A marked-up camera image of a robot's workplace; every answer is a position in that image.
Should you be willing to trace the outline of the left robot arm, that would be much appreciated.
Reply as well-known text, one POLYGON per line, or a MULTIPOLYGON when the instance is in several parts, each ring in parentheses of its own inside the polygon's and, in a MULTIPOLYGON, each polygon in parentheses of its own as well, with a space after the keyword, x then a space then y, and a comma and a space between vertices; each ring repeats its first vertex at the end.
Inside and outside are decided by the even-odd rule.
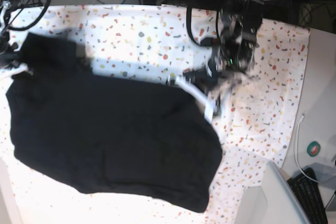
POLYGON ((191 0, 186 7, 187 34, 195 45, 210 48, 212 54, 205 66, 185 72, 183 77, 209 94, 221 80, 247 74, 254 63, 263 6, 261 0, 191 0), (213 37, 193 36, 192 11, 196 8, 215 11, 213 37))

